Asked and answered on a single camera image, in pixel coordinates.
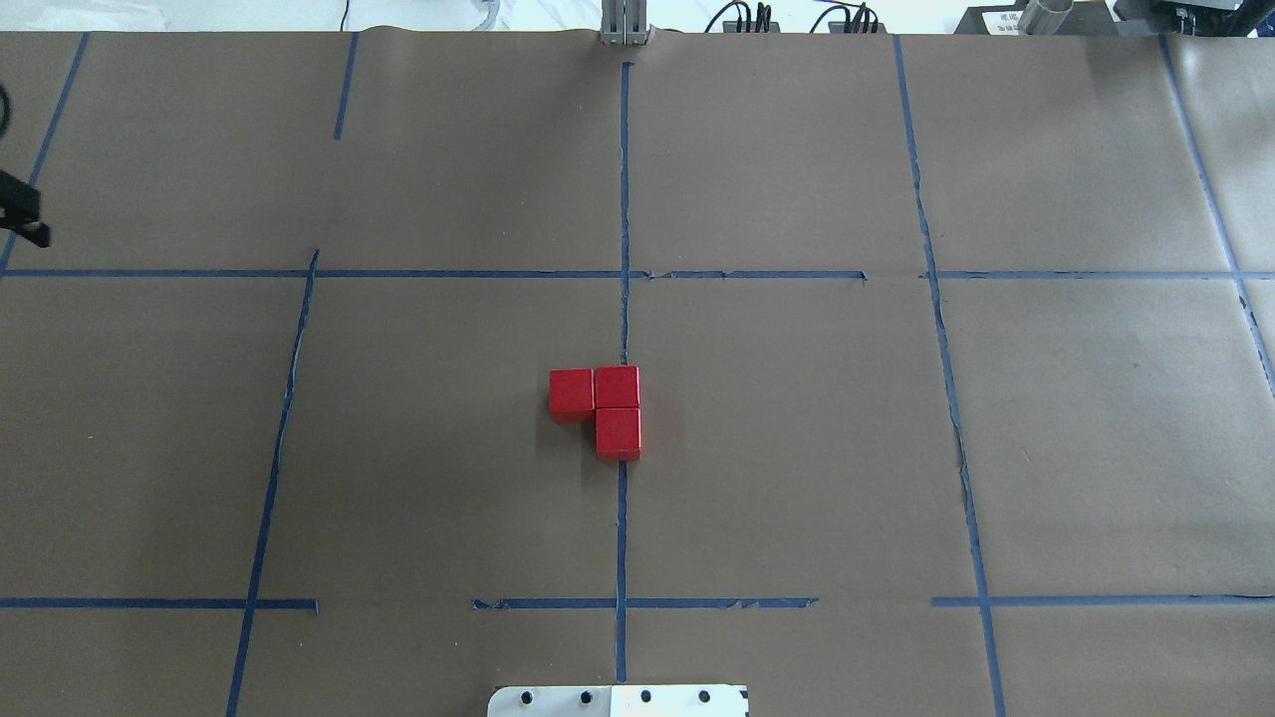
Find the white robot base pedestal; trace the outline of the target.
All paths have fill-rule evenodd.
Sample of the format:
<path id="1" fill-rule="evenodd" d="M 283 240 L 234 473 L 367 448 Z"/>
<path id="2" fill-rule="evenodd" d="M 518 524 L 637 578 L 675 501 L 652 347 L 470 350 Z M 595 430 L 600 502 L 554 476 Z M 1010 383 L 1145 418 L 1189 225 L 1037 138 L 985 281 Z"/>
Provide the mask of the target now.
<path id="1" fill-rule="evenodd" d="M 731 684 L 505 686 L 487 716 L 748 716 L 747 688 Z"/>

